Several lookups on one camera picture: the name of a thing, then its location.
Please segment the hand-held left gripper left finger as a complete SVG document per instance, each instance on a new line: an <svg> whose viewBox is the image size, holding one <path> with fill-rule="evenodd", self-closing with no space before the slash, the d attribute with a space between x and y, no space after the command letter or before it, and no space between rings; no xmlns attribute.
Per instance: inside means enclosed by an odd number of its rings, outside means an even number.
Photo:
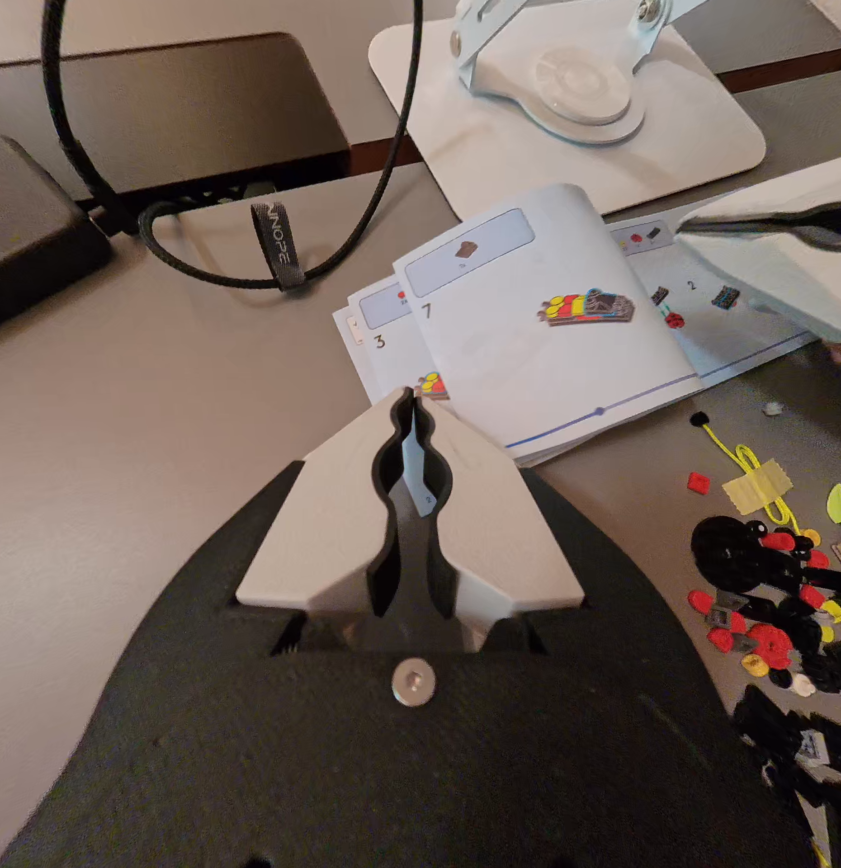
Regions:
<svg viewBox="0 0 841 868"><path fill-rule="evenodd" d="M304 613L344 642L383 617L402 572L390 492L414 409L414 393L397 388L298 462L236 589L240 604Z"/></svg>

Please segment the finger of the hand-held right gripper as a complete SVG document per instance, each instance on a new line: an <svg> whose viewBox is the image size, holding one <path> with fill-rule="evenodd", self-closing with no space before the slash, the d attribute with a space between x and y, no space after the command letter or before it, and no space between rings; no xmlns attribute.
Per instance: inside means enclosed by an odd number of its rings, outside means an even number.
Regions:
<svg viewBox="0 0 841 868"><path fill-rule="evenodd" d="M791 233L695 233L676 239L719 276L830 343L841 343L841 252Z"/></svg>
<svg viewBox="0 0 841 868"><path fill-rule="evenodd" d="M680 220L676 233L692 233L694 223L756 221L831 208L841 208L841 157L704 202Z"/></svg>

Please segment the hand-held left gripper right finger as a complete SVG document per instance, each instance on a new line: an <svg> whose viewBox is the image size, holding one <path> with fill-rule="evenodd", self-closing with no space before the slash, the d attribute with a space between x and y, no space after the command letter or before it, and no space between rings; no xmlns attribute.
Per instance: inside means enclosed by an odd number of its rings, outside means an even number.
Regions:
<svg viewBox="0 0 841 868"><path fill-rule="evenodd" d="M585 592L514 461L431 399L416 399L415 426L435 496L429 594L465 648L480 651L498 622L579 608Z"/></svg>

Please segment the lego instruction booklet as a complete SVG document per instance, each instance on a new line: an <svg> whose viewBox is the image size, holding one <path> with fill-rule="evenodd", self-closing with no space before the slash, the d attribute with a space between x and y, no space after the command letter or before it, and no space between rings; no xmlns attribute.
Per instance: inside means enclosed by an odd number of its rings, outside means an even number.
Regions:
<svg viewBox="0 0 841 868"><path fill-rule="evenodd" d="M401 387L523 467L816 337L675 240L690 207L603 223L524 193L403 255L333 314L371 403Z"/></svg>

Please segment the pile of lego pieces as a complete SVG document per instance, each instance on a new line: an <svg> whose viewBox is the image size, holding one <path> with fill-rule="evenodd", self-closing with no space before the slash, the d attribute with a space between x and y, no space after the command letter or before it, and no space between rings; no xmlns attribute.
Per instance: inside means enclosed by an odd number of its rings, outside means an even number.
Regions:
<svg viewBox="0 0 841 868"><path fill-rule="evenodd" d="M841 528L841 484L827 495L827 516ZM693 530L697 569L715 588L694 590L690 607L707 640L738 659L754 683L733 712L767 785L795 819L815 866L841 866L841 723L818 712L785 711L758 685L809 699L841 696L841 570L815 531L794 521L711 516ZM841 566L841 540L832 546Z"/></svg>

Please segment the black dock box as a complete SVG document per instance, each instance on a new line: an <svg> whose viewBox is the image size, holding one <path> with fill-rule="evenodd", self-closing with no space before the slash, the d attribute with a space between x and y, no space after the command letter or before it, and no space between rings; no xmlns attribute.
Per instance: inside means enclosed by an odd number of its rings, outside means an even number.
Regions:
<svg viewBox="0 0 841 868"><path fill-rule="evenodd" d="M110 242L14 139L0 136L0 326L96 273Z"/></svg>

